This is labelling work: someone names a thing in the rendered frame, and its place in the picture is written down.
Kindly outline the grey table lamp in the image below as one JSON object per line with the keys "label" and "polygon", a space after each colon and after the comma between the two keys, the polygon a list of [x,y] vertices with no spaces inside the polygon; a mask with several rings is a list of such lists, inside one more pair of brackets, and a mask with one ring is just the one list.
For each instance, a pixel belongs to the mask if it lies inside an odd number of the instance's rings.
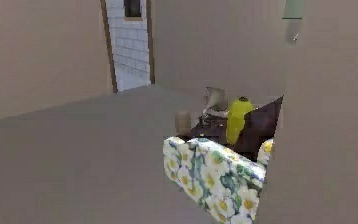
{"label": "grey table lamp", "polygon": [[218,116],[226,118],[228,115],[228,100],[223,89],[217,87],[207,87],[205,96],[205,106],[202,111],[202,116],[207,115]]}

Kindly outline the yellow vase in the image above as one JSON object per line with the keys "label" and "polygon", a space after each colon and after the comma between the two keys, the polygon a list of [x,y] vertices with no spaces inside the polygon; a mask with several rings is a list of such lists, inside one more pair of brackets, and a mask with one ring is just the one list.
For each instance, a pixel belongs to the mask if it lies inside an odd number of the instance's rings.
{"label": "yellow vase", "polygon": [[245,115],[254,109],[251,101],[241,96],[236,99],[228,111],[226,140],[229,144],[234,145],[245,125]]}

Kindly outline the white flowered sofa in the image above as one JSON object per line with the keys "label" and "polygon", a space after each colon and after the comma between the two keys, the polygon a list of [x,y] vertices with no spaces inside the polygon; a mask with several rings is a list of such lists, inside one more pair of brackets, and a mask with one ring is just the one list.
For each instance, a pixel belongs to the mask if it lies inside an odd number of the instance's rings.
{"label": "white flowered sofa", "polygon": [[217,224],[254,224],[274,141],[259,147],[256,161],[207,138],[163,142],[165,173]]}

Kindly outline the dark brown side table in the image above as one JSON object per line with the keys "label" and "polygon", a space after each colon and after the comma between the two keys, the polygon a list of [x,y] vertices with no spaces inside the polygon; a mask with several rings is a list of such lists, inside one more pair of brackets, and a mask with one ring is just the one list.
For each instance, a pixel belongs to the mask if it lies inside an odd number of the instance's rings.
{"label": "dark brown side table", "polygon": [[227,146],[234,152],[256,162],[261,145],[275,135],[282,101],[283,97],[279,97],[245,115],[243,130],[239,133],[235,144],[227,142],[227,119],[213,115],[205,119],[204,125],[198,123],[189,133],[180,135],[180,138],[187,141],[204,134],[205,138]]}

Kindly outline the brown framed doorway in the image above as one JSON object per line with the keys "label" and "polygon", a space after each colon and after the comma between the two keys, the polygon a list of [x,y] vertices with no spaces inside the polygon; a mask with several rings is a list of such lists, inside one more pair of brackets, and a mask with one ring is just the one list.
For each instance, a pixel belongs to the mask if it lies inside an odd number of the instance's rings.
{"label": "brown framed doorway", "polygon": [[114,93],[155,83],[152,0],[142,19],[127,20],[124,0],[99,0]]}

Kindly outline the dark framed window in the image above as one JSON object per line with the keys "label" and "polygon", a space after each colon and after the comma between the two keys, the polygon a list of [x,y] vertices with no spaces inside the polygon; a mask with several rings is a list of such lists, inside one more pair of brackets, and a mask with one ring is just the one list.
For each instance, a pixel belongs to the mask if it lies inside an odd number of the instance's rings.
{"label": "dark framed window", "polygon": [[124,0],[124,16],[127,20],[141,20],[141,0]]}

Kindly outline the pale green wall panel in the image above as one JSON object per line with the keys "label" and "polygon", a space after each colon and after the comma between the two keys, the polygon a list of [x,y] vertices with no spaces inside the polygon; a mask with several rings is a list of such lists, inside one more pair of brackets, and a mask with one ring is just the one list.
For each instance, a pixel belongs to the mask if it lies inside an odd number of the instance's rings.
{"label": "pale green wall panel", "polygon": [[305,0],[285,0],[282,21],[285,23],[285,40],[295,44],[302,27]]}

